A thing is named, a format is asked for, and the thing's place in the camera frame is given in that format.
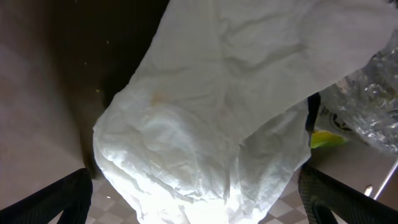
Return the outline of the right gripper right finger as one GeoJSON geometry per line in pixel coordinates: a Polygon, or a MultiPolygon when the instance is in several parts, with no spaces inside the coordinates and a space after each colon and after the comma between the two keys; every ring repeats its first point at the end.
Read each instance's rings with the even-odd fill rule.
{"type": "Polygon", "coordinates": [[[397,223],[397,211],[365,196],[308,164],[302,166],[298,191],[310,224],[397,223]]]}

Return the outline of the white napkin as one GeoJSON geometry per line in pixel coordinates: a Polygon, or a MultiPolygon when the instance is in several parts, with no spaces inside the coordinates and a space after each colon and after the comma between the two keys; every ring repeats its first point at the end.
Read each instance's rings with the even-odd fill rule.
{"type": "Polygon", "coordinates": [[[307,98],[396,27],[385,1],[170,1],[96,163],[140,223],[257,223],[310,158],[307,98]]]}

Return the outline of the green foil snack wrapper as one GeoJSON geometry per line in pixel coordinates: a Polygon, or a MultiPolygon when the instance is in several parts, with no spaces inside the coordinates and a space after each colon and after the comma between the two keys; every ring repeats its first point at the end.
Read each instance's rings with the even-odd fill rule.
{"type": "Polygon", "coordinates": [[[308,97],[310,147],[354,140],[397,154],[397,31],[359,70],[308,97]]]}

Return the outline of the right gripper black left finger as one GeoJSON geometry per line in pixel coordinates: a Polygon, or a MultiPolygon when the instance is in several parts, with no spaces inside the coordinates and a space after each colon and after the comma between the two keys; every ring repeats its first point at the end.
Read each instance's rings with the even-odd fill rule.
{"type": "Polygon", "coordinates": [[[93,183],[87,168],[78,169],[42,190],[1,210],[1,224],[85,224],[93,183]]]}

